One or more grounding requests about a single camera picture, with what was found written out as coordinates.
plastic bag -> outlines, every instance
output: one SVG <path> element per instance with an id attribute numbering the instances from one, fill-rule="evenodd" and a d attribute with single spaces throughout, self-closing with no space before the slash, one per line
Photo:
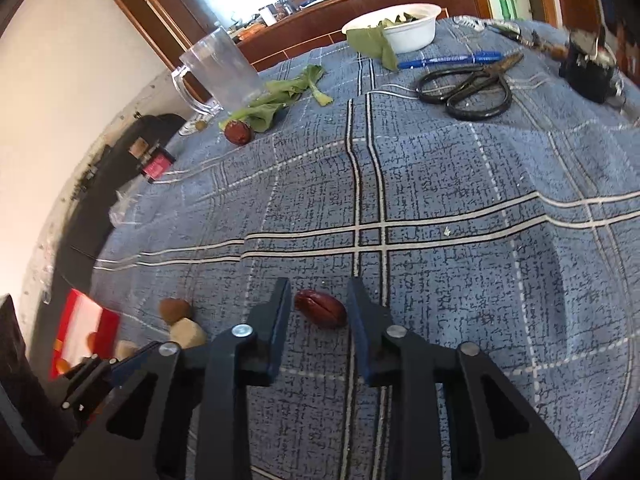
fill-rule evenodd
<path id="1" fill-rule="evenodd" d="M 124 222 L 129 207 L 138 202 L 140 187 L 146 183 L 142 175 L 129 180 L 124 186 L 116 191 L 118 201 L 109 209 L 109 220 L 111 225 L 118 227 Z"/>

glass mug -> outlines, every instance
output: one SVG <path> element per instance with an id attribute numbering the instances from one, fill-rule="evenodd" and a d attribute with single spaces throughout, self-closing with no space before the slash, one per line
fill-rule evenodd
<path id="1" fill-rule="evenodd" d="M 180 56 L 183 66 L 171 74 L 175 89 L 194 110 L 216 115 L 220 110 L 233 112 L 247 106 L 264 92 L 264 83 L 255 68 L 236 47 L 222 27 L 202 38 Z M 184 86 L 184 76 L 191 72 L 211 94 L 208 104 L 192 97 Z"/>

small red label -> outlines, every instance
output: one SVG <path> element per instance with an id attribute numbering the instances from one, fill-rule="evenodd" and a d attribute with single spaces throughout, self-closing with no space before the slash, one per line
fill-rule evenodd
<path id="1" fill-rule="evenodd" d="M 142 171 L 146 176 L 155 180 L 160 177 L 171 166 L 171 164 L 172 163 L 168 158 L 166 158 L 162 153 L 158 153 Z"/>

red and white box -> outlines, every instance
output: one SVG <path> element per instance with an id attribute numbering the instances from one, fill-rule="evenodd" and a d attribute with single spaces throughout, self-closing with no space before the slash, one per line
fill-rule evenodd
<path id="1" fill-rule="evenodd" d="M 66 368 L 73 368 L 92 354 L 98 354 L 101 359 L 110 359 L 119 323 L 119 314 L 101 307 L 87 295 L 72 288 L 66 297 L 58 336 L 53 343 L 50 378 L 55 379 Z"/>

blue plaid tablecloth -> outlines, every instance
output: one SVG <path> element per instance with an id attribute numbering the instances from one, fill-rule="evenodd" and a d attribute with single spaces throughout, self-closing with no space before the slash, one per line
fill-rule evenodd
<path id="1" fill-rule="evenodd" d="M 441 20 L 433 44 L 401 60 L 519 48 Z M 640 399 L 640 130 L 580 97 L 556 62 L 523 54 L 508 72 L 513 105 L 483 123 L 418 101 L 423 70 L 389 72 L 345 43 L 265 71 L 322 64 L 319 88 L 335 102 L 306 94 L 241 148 L 214 125 L 176 136 L 176 163 L 140 189 L 102 251 L 93 297 L 142 344 L 167 337 L 162 298 L 190 301 L 215 336 L 279 276 L 343 301 L 362 276 L 396 323 L 435 344 L 477 342 L 586 478 Z M 358 380 L 348 329 L 294 312 L 287 338 L 275 385 L 248 394 L 254 476 L 383 478 L 388 399 Z M 445 442 L 447 474 L 448 454 Z M 526 466 L 537 460 L 531 450 Z"/>

